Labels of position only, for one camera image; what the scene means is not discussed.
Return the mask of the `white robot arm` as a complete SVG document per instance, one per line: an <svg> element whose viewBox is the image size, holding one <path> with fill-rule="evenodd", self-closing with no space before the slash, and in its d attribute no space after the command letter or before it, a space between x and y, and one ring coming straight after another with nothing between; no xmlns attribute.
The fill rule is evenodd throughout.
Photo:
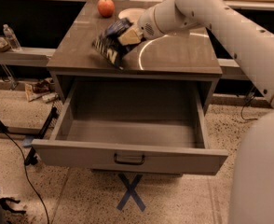
<svg viewBox="0 0 274 224"><path fill-rule="evenodd" d="M274 224L274 34L223 0L165 0L146 10L119 41L138 44L197 23L212 32L273 107L241 141L228 224Z"/></svg>

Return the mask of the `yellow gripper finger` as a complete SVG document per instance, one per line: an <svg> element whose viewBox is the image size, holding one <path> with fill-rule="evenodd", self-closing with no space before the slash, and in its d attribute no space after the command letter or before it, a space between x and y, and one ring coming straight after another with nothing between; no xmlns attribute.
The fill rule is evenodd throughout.
<svg viewBox="0 0 274 224"><path fill-rule="evenodd" d="M142 41L143 33L138 27L132 26L117 39L122 46L139 44Z"/></svg>

